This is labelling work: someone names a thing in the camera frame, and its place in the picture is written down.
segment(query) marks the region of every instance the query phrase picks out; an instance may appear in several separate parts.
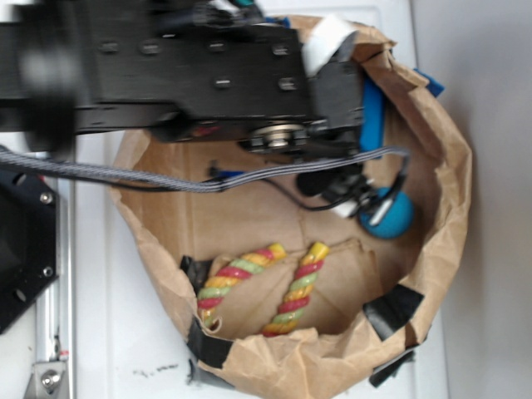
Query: metal bracket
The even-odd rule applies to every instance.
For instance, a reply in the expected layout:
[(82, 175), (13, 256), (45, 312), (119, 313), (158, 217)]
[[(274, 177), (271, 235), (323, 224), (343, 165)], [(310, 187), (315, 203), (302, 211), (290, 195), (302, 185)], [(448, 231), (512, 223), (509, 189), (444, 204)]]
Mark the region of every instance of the metal bracket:
[(0, 170), (0, 333), (57, 278), (60, 206), (38, 177)]
[(24, 399), (69, 399), (67, 368), (66, 362), (34, 364)]

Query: bolt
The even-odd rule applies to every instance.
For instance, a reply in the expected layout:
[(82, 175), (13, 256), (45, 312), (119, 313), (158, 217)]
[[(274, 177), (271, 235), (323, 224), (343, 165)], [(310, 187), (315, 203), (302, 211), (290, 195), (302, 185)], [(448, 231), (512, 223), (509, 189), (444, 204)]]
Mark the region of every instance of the bolt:
[(215, 40), (209, 43), (210, 52), (224, 52), (225, 50), (227, 50), (227, 43), (223, 40)]
[(114, 40), (103, 40), (101, 41), (98, 50), (104, 54), (116, 54), (119, 48), (120, 46), (118, 45), (118, 42), (115, 42)]
[(233, 82), (226, 76), (217, 77), (214, 79), (214, 87), (218, 90), (227, 90), (232, 86)]
[(49, 205), (53, 202), (53, 194), (52, 193), (42, 193), (41, 194), (41, 202), (44, 205)]
[(140, 44), (140, 52), (145, 56), (156, 56), (161, 51), (160, 44), (155, 39), (144, 40)]
[(47, 372), (42, 374), (42, 378), (41, 378), (42, 386), (45, 387), (47, 391), (52, 392), (54, 389), (56, 389), (60, 381), (61, 381), (61, 376), (57, 374), (57, 372), (54, 372), (53, 370), (48, 370)]
[(287, 145), (288, 142), (285, 139), (273, 139), (268, 143), (268, 147), (270, 148), (286, 147)]
[(294, 91), (298, 89), (293, 77), (283, 77), (279, 79), (279, 88), (282, 91)]
[(285, 57), (290, 54), (290, 50), (288, 49), (286, 44), (283, 43), (276, 43), (272, 46), (272, 52), (277, 57)]
[(46, 266), (46, 267), (42, 270), (42, 274), (44, 275), (44, 277), (51, 277), (51, 276), (53, 276), (53, 268), (51, 268), (50, 266)]

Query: brown paper bag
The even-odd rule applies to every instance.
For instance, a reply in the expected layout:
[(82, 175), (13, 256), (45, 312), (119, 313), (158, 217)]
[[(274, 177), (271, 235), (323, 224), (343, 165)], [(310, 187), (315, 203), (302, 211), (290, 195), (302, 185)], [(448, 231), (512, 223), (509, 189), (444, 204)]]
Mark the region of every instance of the brown paper bag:
[[(291, 17), (306, 37), (319, 21)], [(160, 300), (183, 337), (197, 312), (195, 292), (180, 270), (184, 255), (228, 262), (231, 256), (282, 243), (289, 256), (240, 284), (219, 306), (206, 335), (234, 340), (222, 367), (200, 363), (243, 392), (265, 398), (330, 398), (422, 343), (459, 267), (470, 206), (471, 151), (451, 118), (425, 88), (427, 80), (397, 63), (394, 43), (359, 25), (353, 58), (390, 100), (385, 141), (411, 150), (404, 190), (416, 208), (413, 228), (392, 241), (374, 239), (351, 219), (309, 213), (262, 182), (222, 194), (142, 195), (112, 190), (131, 227)], [(161, 144), (142, 131), (126, 134), (116, 165), (187, 180), (205, 180), (217, 160), (227, 170), (254, 170), (265, 160), (233, 143)], [(392, 182), (399, 160), (369, 163), (376, 185)], [(293, 178), (280, 180), (293, 190)], [(311, 304), (286, 337), (258, 333), (275, 314), (297, 268), (315, 242), (332, 247)], [(424, 296), (410, 322), (382, 340), (362, 311), (397, 284)]]

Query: black metal plate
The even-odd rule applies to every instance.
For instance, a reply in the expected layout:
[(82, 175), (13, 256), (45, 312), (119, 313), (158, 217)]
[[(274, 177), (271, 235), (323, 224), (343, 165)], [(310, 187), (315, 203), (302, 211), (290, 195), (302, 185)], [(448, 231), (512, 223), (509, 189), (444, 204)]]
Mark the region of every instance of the black metal plate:
[(57, 277), (56, 200), (36, 176), (0, 170), (0, 333)]
[[(239, 30), (197, 29), (183, 37), (155, 36), (148, 2), (90, 0), (79, 2), (76, 17), (85, 18), (91, 37), (80, 44), (84, 63), (95, 62), (93, 101), (122, 104), (173, 104), (195, 121), (314, 120), (303, 68), (298, 33), (280, 27), (252, 26)], [(145, 41), (160, 49), (146, 55)], [(102, 43), (116, 44), (115, 52), (95, 51)], [(209, 45), (222, 42), (223, 51)], [(287, 48), (285, 56), (273, 46)], [(294, 79), (297, 90), (282, 91), (279, 80)], [(214, 82), (224, 78), (230, 87)], [(102, 126), (113, 112), (100, 112)]]

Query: rope toy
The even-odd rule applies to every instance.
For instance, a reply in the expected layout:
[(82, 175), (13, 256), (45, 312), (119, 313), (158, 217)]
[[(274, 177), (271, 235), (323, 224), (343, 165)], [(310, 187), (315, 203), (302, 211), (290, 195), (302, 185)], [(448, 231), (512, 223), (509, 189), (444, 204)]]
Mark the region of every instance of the rope toy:
[(281, 244), (273, 244), (266, 249), (241, 256), (222, 268), (214, 277), (205, 283), (198, 293), (198, 315), (203, 324), (210, 328), (214, 324), (214, 312), (231, 288), (255, 274), (262, 273), (280, 259), (286, 257)]
[(301, 259), (295, 279), (284, 296), (283, 304), (278, 308), (278, 315), (263, 328), (262, 334), (265, 337), (288, 334), (297, 327), (299, 319), (303, 316), (303, 309), (310, 302), (310, 293), (318, 279), (318, 271), (323, 267), (323, 260), (329, 250), (327, 245), (315, 243)]

